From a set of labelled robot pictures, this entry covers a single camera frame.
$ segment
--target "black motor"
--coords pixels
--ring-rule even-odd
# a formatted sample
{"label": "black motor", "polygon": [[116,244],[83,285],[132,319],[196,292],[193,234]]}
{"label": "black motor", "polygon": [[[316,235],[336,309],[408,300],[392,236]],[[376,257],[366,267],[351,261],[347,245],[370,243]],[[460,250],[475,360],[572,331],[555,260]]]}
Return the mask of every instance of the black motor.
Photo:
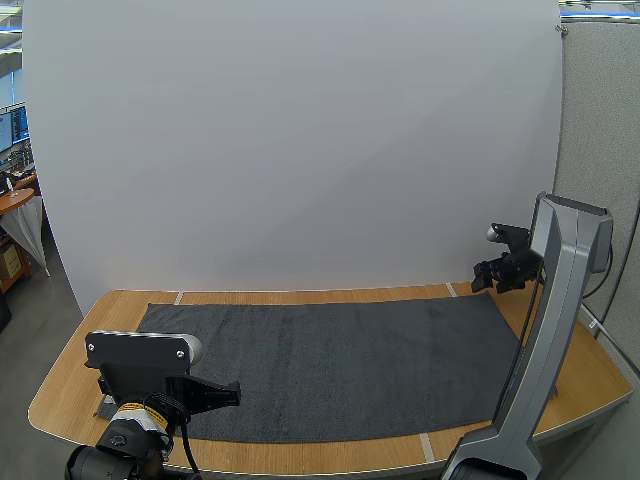
{"label": "black motor", "polygon": [[[97,331],[85,339],[86,366],[102,374],[100,389],[118,405],[95,448],[81,446],[66,480],[195,480],[201,478],[187,434],[192,414],[240,404],[238,382],[216,385],[189,375],[202,356],[191,335]],[[164,471],[179,426],[193,473]]]}

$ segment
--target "metal bracket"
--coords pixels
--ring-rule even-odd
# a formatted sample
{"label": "metal bracket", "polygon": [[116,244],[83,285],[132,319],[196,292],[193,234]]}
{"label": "metal bracket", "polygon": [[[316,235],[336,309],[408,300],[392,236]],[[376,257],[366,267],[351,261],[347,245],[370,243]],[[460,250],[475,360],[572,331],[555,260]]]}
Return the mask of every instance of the metal bracket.
{"label": "metal bracket", "polygon": [[559,32],[560,36],[562,38],[564,38],[567,35],[569,35],[569,29],[567,27],[562,26],[562,25],[556,25],[556,32]]}

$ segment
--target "white paper backdrop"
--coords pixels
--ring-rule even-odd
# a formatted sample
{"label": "white paper backdrop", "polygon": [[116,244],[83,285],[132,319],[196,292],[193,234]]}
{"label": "white paper backdrop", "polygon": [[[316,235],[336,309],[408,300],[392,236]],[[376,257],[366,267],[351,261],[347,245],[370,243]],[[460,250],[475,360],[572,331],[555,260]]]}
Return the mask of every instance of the white paper backdrop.
{"label": "white paper backdrop", "polygon": [[469,279],[551,189],[554,0],[30,0],[47,213],[81,309],[114,288]]}

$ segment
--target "ceiling light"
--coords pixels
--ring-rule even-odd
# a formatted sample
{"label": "ceiling light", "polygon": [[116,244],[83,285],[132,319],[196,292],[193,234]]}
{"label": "ceiling light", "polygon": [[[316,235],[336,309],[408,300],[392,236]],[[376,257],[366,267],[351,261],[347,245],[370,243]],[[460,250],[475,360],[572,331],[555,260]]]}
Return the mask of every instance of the ceiling light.
{"label": "ceiling light", "polygon": [[15,15],[21,11],[22,7],[16,7],[15,5],[0,5],[0,15]]}

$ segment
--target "cardboard box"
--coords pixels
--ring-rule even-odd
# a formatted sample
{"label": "cardboard box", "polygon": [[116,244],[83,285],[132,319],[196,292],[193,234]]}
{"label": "cardboard box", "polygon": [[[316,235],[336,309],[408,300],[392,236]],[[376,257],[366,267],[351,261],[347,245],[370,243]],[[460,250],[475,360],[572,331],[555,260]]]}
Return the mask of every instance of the cardboard box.
{"label": "cardboard box", "polygon": [[22,267],[15,245],[5,245],[0,250],[0,280],[13,278]]}

